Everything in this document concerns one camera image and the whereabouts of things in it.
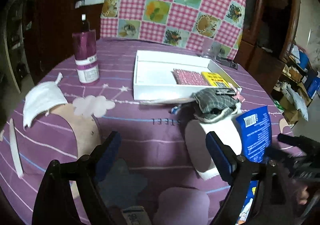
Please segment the pink notebook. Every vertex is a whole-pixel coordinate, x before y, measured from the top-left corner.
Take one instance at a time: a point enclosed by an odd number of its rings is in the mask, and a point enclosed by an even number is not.
[[[173,69],[173,74],[180,85],[209,86],[198,72]]]

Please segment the hand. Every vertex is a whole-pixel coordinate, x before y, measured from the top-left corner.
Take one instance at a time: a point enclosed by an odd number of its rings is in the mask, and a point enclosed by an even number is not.
[[[307,192],[308,186],[304,186],[298,190],[297,202],[298,204],[305,205],[309,198],[309,193]]]

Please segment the metal screw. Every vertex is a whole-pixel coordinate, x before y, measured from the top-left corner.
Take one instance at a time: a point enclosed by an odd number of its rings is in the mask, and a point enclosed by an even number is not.
[[[244,162],[245,161],[245,157],[243,155],[238,155],[237,156],[237,159],[240,161],[240,162]]]
[[[276,163],[276,161],[274,161],[274,160],[270,160],[270,161],[269,161],[269,164],[270,164],[271,166],[276,166],[277,163]]]

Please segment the plastic bag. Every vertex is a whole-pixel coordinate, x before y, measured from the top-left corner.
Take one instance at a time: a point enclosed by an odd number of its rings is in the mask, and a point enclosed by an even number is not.
[[[304,99],[291,88],[291,85],[287,85],[287,91],[293,98],[293,104],[296,110],[299,110],[302,117],[308,121],[308,110]]]

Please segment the floor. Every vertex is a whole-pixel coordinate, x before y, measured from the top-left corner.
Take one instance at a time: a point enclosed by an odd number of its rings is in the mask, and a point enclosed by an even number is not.
[[[18,102],[20,102],[26,94],[34,87],[31,75],[27,75],[21,82],[21,93],[8,85],[4,80],[1,83],[0,90],[0,130],[4,126],[6,119],[9,118],[11,112],[15,109]]]

